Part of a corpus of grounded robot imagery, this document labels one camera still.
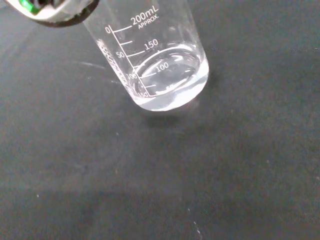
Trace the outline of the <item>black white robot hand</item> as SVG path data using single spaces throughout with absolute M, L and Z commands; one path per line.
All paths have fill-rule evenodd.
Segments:
M 81 24 L 97 8 L 98 0 L 6 0 L 5 4 L 31 21 L 63 28 Z

